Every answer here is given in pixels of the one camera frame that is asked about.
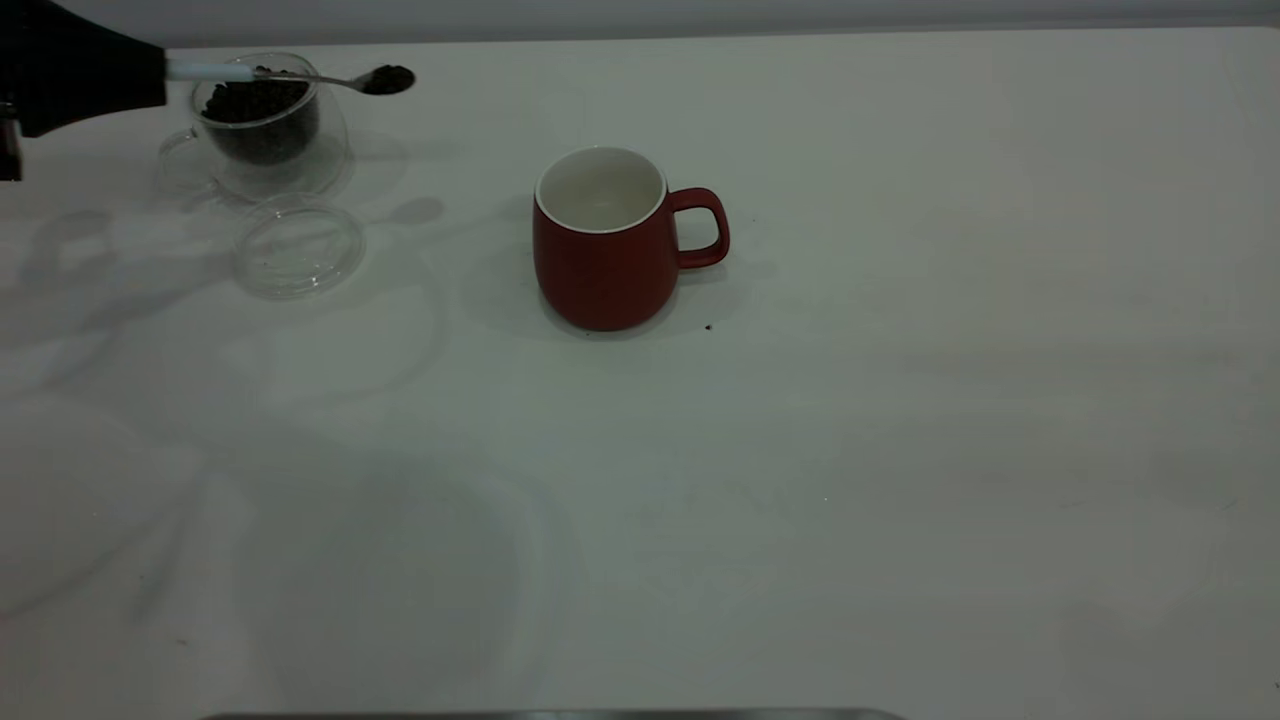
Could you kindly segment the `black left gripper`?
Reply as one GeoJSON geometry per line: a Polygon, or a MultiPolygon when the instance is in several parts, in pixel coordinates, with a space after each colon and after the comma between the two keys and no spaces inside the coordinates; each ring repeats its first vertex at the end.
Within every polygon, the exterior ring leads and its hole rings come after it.
{"type": "MultiPolygon", "coordinates": [[[[20,1],[1,1],[1,181],[22,179],[17,110],[20,1]]],[[[26,137],[166,104],[165,50],[88,20],[55,1],[26,3],[26,54],[76,69],[26,73],[26,137]]]]}

